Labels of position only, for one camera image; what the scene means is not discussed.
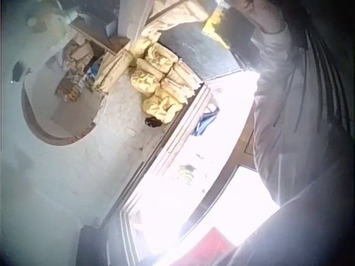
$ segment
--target shelf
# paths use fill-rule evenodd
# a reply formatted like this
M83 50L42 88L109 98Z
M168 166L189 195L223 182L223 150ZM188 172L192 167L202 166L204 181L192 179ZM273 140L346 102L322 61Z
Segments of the shelf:
M70 26L81 33L86 39L93 41L112 55L117 55L129 42L129 39L126 37L107 38L104 33L88 25L83 18L76 18Z

